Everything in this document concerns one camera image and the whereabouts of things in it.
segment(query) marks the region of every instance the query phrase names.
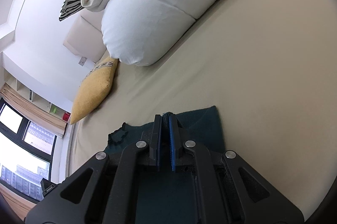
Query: dark teal cloth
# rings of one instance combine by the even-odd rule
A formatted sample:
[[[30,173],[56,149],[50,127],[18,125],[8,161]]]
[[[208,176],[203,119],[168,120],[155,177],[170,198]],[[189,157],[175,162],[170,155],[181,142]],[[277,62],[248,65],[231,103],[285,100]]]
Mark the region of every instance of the dark teal cloth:
[[[188,130],[192,140],[203,143],[209,150],[219,153],[225,151],[221,121],[215,106],[179,113],[176,117],[181,127]],[[166,123],[164,115],[162,134],[166,134]],[[129,144],[140,140],[142,132],[152,127],[153,122],[142,126],[124,123],[120,129],[109,134],[104,152],[121,152]],[[161,158],[159,173],[140,175],[135,223],[195,224],[197,212],[192,174],[173,173],[169,153],[162,154]]]

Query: bed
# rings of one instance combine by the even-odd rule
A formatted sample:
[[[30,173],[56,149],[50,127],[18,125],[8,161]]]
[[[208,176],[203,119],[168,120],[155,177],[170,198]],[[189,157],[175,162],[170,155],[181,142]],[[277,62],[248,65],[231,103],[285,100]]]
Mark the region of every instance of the bed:
[[[337,0],[217,1],[155,64],[119,64],[78,124],[72,171],[123,122],[216,105],[226,148],[310,223],[337,175],[336,25]]]

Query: screw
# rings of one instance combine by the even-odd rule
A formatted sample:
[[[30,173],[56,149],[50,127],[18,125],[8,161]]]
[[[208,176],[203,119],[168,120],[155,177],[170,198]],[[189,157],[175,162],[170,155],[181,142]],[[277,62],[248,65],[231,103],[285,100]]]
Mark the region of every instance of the screw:
[[[193,140],[187,140],[185,142],[186,147],[193,148],[195,146],[195,142]]]
[[[107,154],[105,152],[99,152],[96,154],[96,159],[101,160],[107,157]]]
[[[144,147],[146,146],[146,142],[143,141],[143,140],[138,141],[138,142],[136,143],[136,146],[137,146],[138,148],[144,148]]]
[[[227,152],[225,153],[225,156],[226,156],[227,158],[233,159],[233,158],[236,157],[236,153],[235,153],[234,151],[227,151]]]

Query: beige curtain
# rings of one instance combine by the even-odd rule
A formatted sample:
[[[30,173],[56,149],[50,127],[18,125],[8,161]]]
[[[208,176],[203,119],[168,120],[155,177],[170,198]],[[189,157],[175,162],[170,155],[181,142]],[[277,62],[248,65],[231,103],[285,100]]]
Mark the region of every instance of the beige curtain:
[[[64,120],[46,113],[39,107],[27,101],[7,83],[5,83],[1,88],[0,94],[9,105],[11,105],[30,121],[58,136],[63,137],[65,126],[67,124]]]

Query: shelf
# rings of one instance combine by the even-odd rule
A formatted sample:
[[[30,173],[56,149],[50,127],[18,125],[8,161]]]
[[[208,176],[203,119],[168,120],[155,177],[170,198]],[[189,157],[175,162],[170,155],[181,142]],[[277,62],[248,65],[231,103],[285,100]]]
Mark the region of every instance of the shelf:
[[[14,90],[16,90],[16,78],[6,70],[4,72],[4,79],[9,86],[11,86]]]
[[[54,105],[52,103],[52,105],[50,106],[50,111],[49,111],[50,114],[62,119],[63,118],[63,115],[65,113],[65,110],[59,108],[58,106]]]
[[[39,107],[41,110],[44,110],[45,112],[49,113],[50,105],[51,103],[47,100],[45,100],[43,97],[39,96],[36,93],[33,93],[33,101],[32,103]]]
[[[17,91],[23,98],[33,103],[35,106],[37,106],[41,110],[62,120],[65,110],[50,103],[48,100],[39,96],[37,93],[31,91],[27,86],[25,86],[20,81],[18,81],[14,76],[12,76],[6,70],[4,70],[4,79],[5,79],[5,82],[15,91]]]

